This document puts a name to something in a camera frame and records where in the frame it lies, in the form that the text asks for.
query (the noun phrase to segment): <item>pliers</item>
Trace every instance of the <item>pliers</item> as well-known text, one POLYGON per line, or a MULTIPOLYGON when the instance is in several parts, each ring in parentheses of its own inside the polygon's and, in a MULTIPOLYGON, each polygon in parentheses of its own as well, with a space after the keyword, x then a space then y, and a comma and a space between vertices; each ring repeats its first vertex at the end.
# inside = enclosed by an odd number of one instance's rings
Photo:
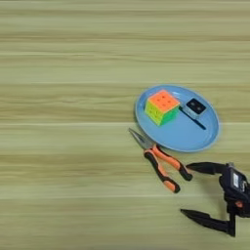
POLYGON ((139 145, 145 150, 145 158, 151 162, 159 179, 168 189, 170 189, 174 193, 177 193, 181 190, 180 186, 167 175, 165 169, 158 162, 157 157, 168 162, 170 165, 176 168, 186 181, 190 181, 192 179, 192 174, 188 172, 185 165, 178 159, 162 151, 158 144, 154 144, 152 141, 144 138, 132 129, 129 129, 129 132, 139 143, 139 145))

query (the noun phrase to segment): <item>orange pliers handle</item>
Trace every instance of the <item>orange pliers handle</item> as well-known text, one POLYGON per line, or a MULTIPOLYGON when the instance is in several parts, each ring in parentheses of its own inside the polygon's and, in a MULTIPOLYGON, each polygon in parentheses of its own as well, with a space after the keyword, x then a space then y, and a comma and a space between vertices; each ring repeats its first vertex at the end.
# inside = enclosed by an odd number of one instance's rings
POLYGON ((154 154, 152 149, 145 150, 145 158, 151 162, 157 176, 168 189, 170 189, 175 193, 181 190, 180 186, 175 181, 173 181, 171 178, 168 177, 165 169, 158 162, 156 155, 154 154))
POLYGON ((157 157, 159 157, 160 159, 168 162, 171 166, 176 168, 179 171, 179 173, 181 174, 181 176, 186 181, 191 181, 192 174, 188 171, 188 169, 185 167, 185 165, 181 161, 179 161, 175 157, 167 154, 166 152, 162 151, 160 149, 160 146, 158 146, 158 145, 154 145, 153 148, 152 148, 152 151, 154 152, 154 154, 157 157))
POLYGON ((190 181, 192 179, 192 174, 188 172, 184 164, 173 156, 162 151, 158 145, 154 145, 152 149, 145 150, 145 158, 151 162, 161 182, 174 193, 179 192, 181 188, 167 175, 165 169, 158 162, 157 157, 168 162, 170 165, 176 168, 185 180, 190 181))

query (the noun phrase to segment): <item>wood grain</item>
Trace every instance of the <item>wood grain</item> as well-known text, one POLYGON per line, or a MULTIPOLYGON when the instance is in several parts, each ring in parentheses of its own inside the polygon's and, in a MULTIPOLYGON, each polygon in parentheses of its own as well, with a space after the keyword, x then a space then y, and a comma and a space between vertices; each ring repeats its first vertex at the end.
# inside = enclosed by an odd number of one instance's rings
POLYGON ((172 194, 128 128, 146 88, 191 88, 222 134, 171 154, 250 177, 249 17, 249 1, 0 1, 0 249, 248 250, 248 219, 233 239, 179 211, 225 219, 218 177, 165 165, 172 194))

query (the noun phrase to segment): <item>round plate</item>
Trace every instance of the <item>round plate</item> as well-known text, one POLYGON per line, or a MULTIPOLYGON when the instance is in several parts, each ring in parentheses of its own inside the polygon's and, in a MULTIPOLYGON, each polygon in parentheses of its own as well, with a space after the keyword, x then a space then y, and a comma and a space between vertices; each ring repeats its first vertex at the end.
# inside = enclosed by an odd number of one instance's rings
POLYGON ((136 103, 136 117, 140 127, 153 141, 176 151, 194 152, 206 149, 217 140, 220 132, 220 122, 215 109, 198 94, 175 85, 160 85, 142 93, 136 103), (145 106, 147 98, 160 90, 168 91, 181 104, 186 104, 192 98, 204 104, 206 110, 199 116, 198 121, 206 127, 206 130, 201 129, 180 111, 174 120, 157 126, 145 114, 145 106))

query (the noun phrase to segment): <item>rubik's cube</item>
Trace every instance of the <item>rubik's cube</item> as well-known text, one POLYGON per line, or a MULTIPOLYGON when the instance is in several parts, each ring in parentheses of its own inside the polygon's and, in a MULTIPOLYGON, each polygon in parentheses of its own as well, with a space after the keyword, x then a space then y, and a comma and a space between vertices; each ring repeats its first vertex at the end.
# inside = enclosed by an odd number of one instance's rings
POLYGON ((161 90, 147 99, 145 112, 151 120, 161 126, 177 116, 179 105, 177 99, 167 91, 161 90))

